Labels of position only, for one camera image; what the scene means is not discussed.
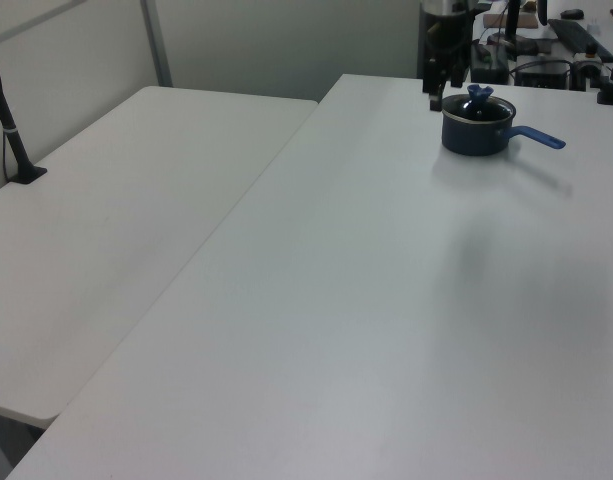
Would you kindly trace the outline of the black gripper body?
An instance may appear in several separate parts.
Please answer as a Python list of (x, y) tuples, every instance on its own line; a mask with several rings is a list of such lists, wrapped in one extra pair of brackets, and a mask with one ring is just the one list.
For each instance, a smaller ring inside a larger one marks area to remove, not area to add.
[(474, 16), (472, 12), (438, 16), (421, 11), (421, 52), (424, 62), (467, 63), (470, 57)]

